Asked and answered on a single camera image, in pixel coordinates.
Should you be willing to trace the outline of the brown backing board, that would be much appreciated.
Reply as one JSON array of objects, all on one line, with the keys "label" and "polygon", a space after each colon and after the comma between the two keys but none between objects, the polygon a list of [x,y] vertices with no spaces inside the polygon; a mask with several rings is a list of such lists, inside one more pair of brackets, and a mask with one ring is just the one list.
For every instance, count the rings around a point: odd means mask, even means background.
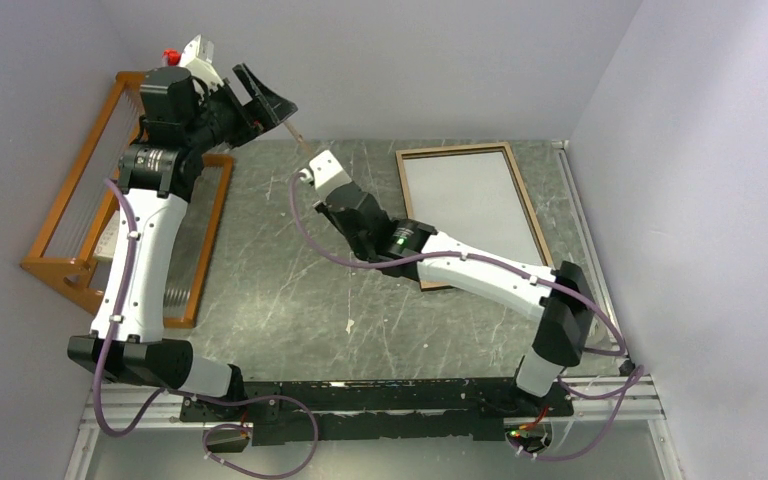
[{"label": "brown backing board", "polygon": [[312,158],[315,155],[315,150],[310,146],[310,144],[300,134],[300,132],[296,129],[296,127],[289,120],[285,120],[283,122],[283,125],[287,129],[287,131],[290,133],[292,138],[295,140],[297,145],[304,152],[304,154],[308,158]]}]

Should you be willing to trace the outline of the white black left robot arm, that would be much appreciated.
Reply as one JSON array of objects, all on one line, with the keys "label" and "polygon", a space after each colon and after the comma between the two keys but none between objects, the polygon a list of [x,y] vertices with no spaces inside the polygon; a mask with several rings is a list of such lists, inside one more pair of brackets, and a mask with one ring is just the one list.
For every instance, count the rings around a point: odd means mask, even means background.
[{"label": "white black left robot arm", "polygon": [[103,381],[206,397],[222,420],[246,406],[239,368],[195,354],[164,336],[164,295],[174,243],[204,155],[245,145],[278,127],[296,105],[262,83],[246,64],[233,72],[250,96],[241,103],[226,80],[211,87],[191,67],[151,70],[139,89],[138,135],[108,184],[120,210],[114,259],[90,332],[70,338],[68,357]]}]

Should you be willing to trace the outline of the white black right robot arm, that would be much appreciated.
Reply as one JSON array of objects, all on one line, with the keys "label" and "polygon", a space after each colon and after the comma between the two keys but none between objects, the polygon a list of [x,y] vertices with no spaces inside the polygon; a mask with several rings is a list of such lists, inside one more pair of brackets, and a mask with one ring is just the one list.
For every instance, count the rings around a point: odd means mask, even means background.
[{"label": "white black right robot arm", "polygon": [[578,265],[563,262],[554,269],[522,264],[473,248],[430,225],[392,219],[351,180],[318,186],[315,192],[316,211],[357,256],[353,267],[449,285],[537,320],[537,332],[509,390],[511,405],[519,413],[537,413],[561,373],[580,364],[594,314],[592,294]]}]

